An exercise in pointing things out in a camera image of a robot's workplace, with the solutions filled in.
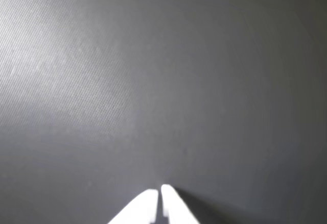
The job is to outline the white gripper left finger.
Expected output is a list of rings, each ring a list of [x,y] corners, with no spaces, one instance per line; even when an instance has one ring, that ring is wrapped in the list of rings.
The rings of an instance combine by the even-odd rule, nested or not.
[[[108,224],[151,224],[156,222],[158,190],[147,189],[131,200]]]

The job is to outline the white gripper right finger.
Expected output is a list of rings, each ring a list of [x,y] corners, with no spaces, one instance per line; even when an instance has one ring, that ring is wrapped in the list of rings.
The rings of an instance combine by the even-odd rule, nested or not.
[[[168,219],[169,224],[200,224],[174,187],[163,184],[161,186],[161,196],[162,213]]]

